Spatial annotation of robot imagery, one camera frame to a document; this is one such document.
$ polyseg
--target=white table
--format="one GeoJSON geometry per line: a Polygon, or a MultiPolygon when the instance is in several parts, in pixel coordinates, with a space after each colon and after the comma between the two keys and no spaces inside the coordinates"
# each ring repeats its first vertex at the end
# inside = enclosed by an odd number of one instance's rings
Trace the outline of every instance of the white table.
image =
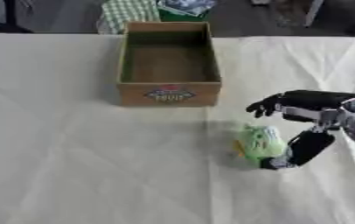
{"type": "Polygon", "coordinates": [[[276,125],[286,139],[305,128],[255,121],[248,103],[296,88],[354,92],[355,39],[216,38],[214,108],[115,106],[119,44],[0,35],[0,224],[355,224],[355,144],[342,133],[298,169],[226,156],[239,123],[276,125]]]}

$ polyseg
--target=green plush toy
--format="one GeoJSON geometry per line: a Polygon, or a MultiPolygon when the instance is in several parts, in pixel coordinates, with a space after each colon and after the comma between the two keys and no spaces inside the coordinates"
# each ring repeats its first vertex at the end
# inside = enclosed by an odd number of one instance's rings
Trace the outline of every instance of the green plush toy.
{"type": "Polygon", "coordinates": [[[260,165],[263,158],[281,156],[287,149],[277,128],[248,124],[238,133],[233,147],[238,151],[239,157],[244,157],[256,165],[260,165]]]}

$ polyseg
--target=green checkered cloth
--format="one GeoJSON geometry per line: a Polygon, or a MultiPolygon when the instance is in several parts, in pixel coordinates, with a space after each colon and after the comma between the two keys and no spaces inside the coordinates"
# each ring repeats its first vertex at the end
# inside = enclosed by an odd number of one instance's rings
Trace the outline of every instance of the green checkered cloth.
{"type": "Polygon", "coordinates": [[[127,22],[158,22],[156,0],[109,0],[102,5],[111,34],[121,34],[127,22]]]}

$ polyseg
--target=wooden box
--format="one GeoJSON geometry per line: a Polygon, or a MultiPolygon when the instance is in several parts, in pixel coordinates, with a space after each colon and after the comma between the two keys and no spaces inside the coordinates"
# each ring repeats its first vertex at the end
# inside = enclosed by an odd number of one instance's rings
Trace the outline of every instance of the wooden box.
{"type": "Polygon", "coordinates": [[[208,23],[129,23],[117,86],[123,106],[214,105],[221,78],[208,23]]]}

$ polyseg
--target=black robotic finger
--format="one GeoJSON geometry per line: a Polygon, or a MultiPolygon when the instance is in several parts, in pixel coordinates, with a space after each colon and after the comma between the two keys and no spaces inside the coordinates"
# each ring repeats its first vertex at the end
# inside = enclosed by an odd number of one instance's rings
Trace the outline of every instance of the black robotic finger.
{"type": "Polygon", "coordinates": [[[289,162],[293,165],[304,165],[334,141],[335,137],[327,132],[304,131],[297,139],[289,143],[289,147],[293,151],[289,162]]]}
{"type": "Polygon", "coordinates": [[[264,112],[263,109],[261,109],[261,108],[257,109],[255,111],[255,118],[259,118],[259,117],[263,116],[263,112],[264,112]]]}
{"type": "Polygon", "coordinates": [[[308,117],[303,117],[303,116],[299,116],[299,115],[285,115],[282,114],[282,118],[288,121],[292,121],[292,122],[300,122],[300,123],[313,123],[314,120],[310,119],[308,117]]]}
{"type": "Polygon", "coordinates": [[[335,137],[328,133],[304,131],[290,140],[288,149],[280,157],[263,158],[261,168],[278,170],[305,165],[334,141],[335,137]]]}
{"type": "Polygon", "coordinates": [[[255,110],[260,109],[260,108],[261,108],[261,101],[258,101],[258,102],[254,102],[253,104],[249,105],[246,108],[246,111],[248,113],[251,113],[251,112],[254,112],[255,110]]]}
{"type": "Polygon", "coordinates": [[[249,105],[246,111],[249,113],[255,111],[255,117],[261,117],[263,114],[271,116],[275,111],[275,105],[278,103],[280,96],[280,94],[274,94],[262,101],[255,102],[249,105]]]}
{"type": "Polygon", "coordinates": [[[355,94],[294,90],[288,91],[282,96],[281,105],[318,111],[322,109],[338,109],[343,102],[353,98],[355,98],[355,94]]]}

